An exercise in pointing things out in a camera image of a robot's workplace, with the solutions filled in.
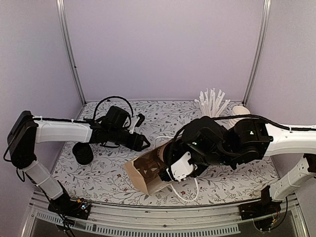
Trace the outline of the white paper coffee cup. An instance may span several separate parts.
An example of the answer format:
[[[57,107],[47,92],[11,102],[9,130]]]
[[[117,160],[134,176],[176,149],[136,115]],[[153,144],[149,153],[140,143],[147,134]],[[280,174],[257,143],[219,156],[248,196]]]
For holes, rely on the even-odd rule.
[[[154,149],[157,157],[164,163],[167,164],[167,154],[169,151],[171,144],[165,143],[163,145],[160,145]]]

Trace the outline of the brown cardboard cup carrier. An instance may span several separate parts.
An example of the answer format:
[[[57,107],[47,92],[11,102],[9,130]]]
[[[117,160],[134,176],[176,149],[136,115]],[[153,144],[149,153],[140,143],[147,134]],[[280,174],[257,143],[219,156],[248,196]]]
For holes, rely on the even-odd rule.
[[[158,176],[164,164],[157,160],[139,158],[134,162],[134,167],[143,176],[145,182],[148,183]]]

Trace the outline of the brown paper bag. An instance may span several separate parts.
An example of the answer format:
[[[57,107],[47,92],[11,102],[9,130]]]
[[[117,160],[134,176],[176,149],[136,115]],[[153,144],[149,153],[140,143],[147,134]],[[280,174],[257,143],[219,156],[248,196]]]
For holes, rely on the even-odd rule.
[[[167,166],[165,160],[167,148],[171,145],[172,138],[168,136],[159,136],[158,139],[169,139],[169,141],[157,145],[144,154],[126,162],[123,167],[134,188],[144,194],[152,195],[163,188],[171,188],[175,195],[184,202],[194,202],[199,196],[198,181],[195,178],[196,194],[192,199],[185,199],[174,188],[176,182],[180,183],[186,180],[197,166],[190,164],[191,153],[185,152],[179,160]]]

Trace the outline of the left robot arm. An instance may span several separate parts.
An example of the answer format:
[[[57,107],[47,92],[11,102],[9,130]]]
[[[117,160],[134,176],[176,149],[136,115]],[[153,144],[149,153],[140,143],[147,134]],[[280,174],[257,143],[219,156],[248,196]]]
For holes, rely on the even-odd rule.
[[[73,154],[78,163],[85,165],[93,159],[91,144],[104,146],[110,142],[137,152],[148,148],[151,144],[145,135],[134,131],[144,119],[142,114],[134,116],[117,106],[111,106],[105,116],[84,120],[36,117],[23,111],[7,137],[4,155],[10,158],[5,161],[33,180],[62,214],[70,214],[76,203],[37,160],[35,144],[75,142]]]

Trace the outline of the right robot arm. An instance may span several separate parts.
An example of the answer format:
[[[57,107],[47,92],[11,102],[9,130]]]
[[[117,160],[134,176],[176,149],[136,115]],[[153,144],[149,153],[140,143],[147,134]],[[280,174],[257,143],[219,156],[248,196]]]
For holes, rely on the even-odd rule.
[[[285,176],[268,185],[267,194],[255,205],[266,215],[275,203],[283,201],[316,174],[316,128],[281,125],[257,115],[238,116],[230,129],[219,118],[203,116],[183,126],[166,145],[162,160],[172,181],[197,176],[201,166],[224,165],[236,169],[263,157],[303,154],[303,158]]]

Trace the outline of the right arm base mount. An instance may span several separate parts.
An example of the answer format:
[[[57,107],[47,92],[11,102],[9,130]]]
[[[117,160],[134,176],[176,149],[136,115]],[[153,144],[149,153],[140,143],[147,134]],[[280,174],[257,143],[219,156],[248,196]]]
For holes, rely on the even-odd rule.
[[[271,231],[276,224],[280,215],[281,206],[280,202],[272,201],[270,186],[266,186],[261,190],[261,199],[259,201],[241,204],[238,206],[238,209],[242,220],[276,214],[276,217],[270,216],[267,219],[254,221],[256,229],[262,232],[267,232]]]

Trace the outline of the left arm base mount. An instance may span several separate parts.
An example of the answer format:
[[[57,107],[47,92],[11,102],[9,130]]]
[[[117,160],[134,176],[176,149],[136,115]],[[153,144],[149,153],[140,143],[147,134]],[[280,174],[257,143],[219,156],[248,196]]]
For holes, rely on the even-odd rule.
[[[71,199],[63,186],[62,195],[49,201],[48,210],[64,216],[87,220],[90,215],[91,203],[84,198]]]

